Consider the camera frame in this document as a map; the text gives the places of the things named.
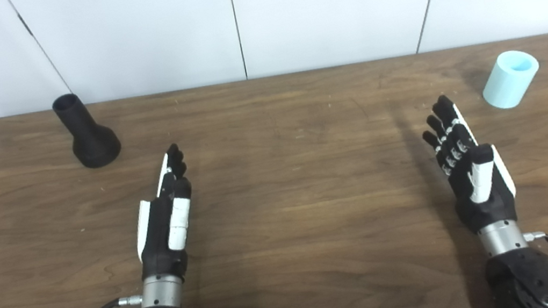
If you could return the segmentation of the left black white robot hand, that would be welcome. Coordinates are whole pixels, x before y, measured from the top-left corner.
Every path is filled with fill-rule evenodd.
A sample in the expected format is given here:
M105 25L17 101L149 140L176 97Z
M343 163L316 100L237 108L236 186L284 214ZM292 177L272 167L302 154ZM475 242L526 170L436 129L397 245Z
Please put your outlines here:
M178 145L171 144L163 157L156 196L139 203L136 246L141 278L173 276L184 281L192 188Z

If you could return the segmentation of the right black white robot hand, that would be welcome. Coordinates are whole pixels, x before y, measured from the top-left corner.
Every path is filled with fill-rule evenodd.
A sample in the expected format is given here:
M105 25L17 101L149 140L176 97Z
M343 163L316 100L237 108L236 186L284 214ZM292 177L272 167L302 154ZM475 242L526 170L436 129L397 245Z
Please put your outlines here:
M494 144L479 143L455 102L441 95L422 134L447 177L460 221L472 232L516 221L516 189Z

